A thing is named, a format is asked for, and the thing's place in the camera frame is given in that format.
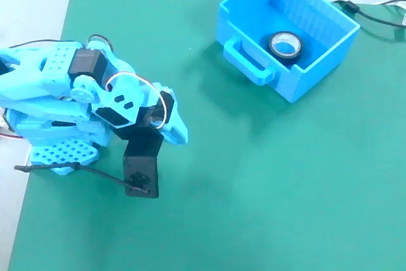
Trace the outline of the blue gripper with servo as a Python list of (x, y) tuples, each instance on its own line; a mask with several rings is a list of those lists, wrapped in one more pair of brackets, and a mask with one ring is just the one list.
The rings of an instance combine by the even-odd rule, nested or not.
[[(140, 86), (143, 100), (137, 115), (137, 129), (162, 131), (166, 141), (178, 145), (187, 144), (188, 129), (178, 112), (178, 108), (174, 108), (173, 91), (160, 83), (153, 83), (153, 85), (156, 89), (152, 89), (146, 84)], [(171, 114), (173, 127), (169, 129)]]

